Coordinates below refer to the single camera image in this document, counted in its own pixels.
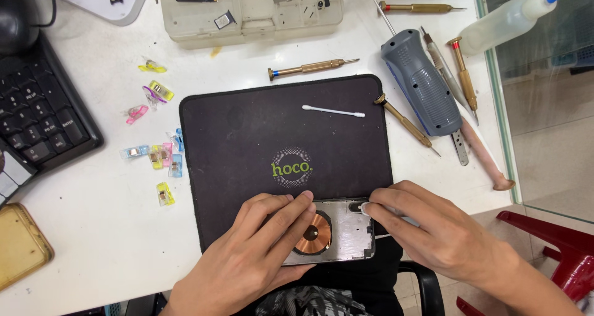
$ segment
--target computer mouse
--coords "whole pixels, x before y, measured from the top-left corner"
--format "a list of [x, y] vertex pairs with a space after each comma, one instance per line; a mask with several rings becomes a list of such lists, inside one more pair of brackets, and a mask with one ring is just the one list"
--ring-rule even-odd
[[39, 34], [31, 24], [35, 17], [24, 0], [0, 0], [0, 54], [11, 55], [27, 50]]

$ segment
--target gold phone case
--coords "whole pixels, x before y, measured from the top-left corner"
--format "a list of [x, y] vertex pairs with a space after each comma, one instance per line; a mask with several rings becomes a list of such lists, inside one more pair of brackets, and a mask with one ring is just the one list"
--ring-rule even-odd
[[54, 250], [21, 204], [0, 210], [0, 290], [33, 273], [54, 257]]

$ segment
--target glass panel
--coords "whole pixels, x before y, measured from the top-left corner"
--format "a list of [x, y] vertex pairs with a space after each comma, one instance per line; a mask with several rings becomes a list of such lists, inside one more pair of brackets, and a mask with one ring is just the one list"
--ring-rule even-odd
[[559, 0], [486, 59], [513, 201], [594, 223], [594, 0]]

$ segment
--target glue bottle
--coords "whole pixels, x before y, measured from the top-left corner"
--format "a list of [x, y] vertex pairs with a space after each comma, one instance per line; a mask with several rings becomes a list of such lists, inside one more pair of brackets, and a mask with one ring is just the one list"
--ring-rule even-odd
[[485, 52], [530, 31], [541, 16], [553, 11], [557, 0], [510, 0], [470, 24], [460, 33], [466, 56]]

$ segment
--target copper coil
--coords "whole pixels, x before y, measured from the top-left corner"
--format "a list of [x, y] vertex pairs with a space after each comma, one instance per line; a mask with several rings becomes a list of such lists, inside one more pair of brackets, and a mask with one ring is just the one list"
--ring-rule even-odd
[[319, 254], [330, 247], [331, 241], [330, 224], [322, 215], [316, 213], [313, 222], [295, 245], [295, 249], [305, 255]]

